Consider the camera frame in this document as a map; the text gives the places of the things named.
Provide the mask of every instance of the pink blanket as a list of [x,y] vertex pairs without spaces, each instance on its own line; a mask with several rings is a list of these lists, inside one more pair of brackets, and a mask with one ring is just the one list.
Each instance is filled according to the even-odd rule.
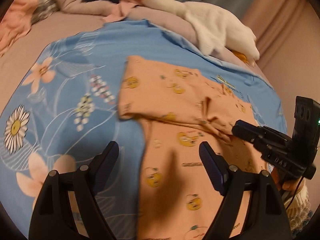
[[0,57],[31,29],[31,17],[39,0],[14,0],[0,22]]
[[120,0],[120,3],[117,4],[110,15],[104,17],[105,22],[117,22],[126,18],[130,10],[137,5],[141,5],[139,0]]

